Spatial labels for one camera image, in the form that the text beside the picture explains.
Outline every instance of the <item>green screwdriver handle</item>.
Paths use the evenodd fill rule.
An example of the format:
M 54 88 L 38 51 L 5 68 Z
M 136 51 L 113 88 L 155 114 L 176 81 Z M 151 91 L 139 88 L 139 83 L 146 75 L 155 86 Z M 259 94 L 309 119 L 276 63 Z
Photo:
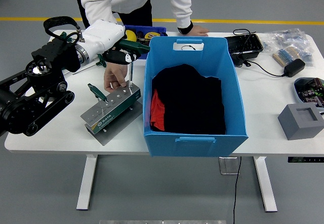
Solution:
M 88 84 L 90 91 L 95 94 L 95 96 L 100 98 L 103 101 L 107 102 L 107 97 L 95 86 L 91 85 L 90 83 Z
M 99 53 L 98 54 L 99 62 L 96 62 L 97 66 L 102 65 L 104 68 L 107 67 L 106 61 L 104 60 L 103 56 Z

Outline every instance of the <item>plastic bag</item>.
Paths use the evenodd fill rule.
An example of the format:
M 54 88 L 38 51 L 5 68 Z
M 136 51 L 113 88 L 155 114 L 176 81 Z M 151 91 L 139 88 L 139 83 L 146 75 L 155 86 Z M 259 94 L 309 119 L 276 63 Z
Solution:
M 306 33 L 300 29 L 294 28 L 267 32 L 262 41 L 264 51 L 273 54 L 279 50 L 293 47 L 298 52 L 299 57 L 305 62 L 306 67 L 313 67 L 310 42 L 306 37 Z

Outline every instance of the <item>gray floor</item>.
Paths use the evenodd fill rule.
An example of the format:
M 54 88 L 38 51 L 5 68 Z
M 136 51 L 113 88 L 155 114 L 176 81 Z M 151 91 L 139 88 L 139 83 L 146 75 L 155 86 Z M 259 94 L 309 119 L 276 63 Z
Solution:
M 324 21 L 324 0 L 192 0 L 193 19 Z M 154 18 L 172 18 L 152 0 Z M 80 17 L 75 0 L 0 0 L 0 17 Z M 175 31 L 174 23 L 156 23 Z M 324 54 L 323 26 L 210 23 L 211 31 L 300 28 Z M 21 71 L 48 40 L 42 22 L 0 21 L 0 80 Z M 13 154 L 0 138 L 0 223 L 99 223 L 99 220 L 222 219 L 233 222 L 235 176 L 218 159 L 101 156 L 88 211 L 76 203 L 86 156 Z M 278 207 L 265 213 L 253 159 L 243 157 L 236 223 L 324 223 L 322 164 L 266 160 Z

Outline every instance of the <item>gray foam block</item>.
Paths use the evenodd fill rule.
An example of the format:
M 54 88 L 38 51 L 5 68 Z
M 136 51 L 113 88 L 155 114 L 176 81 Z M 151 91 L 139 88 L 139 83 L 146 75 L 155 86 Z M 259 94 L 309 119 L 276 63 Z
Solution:
M 324 129 L 324 119 L 313 102 L 288 104 L 278 119 L 288 140 L 313 138 Z

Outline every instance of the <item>folded clothing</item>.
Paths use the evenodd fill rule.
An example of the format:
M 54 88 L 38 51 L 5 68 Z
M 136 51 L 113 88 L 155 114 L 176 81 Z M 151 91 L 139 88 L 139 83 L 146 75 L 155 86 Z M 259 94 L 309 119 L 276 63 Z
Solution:
M 151 127 L 155 131 L 225 134 L 221 81 L 188 64 L 160 71 L 152 80 Z

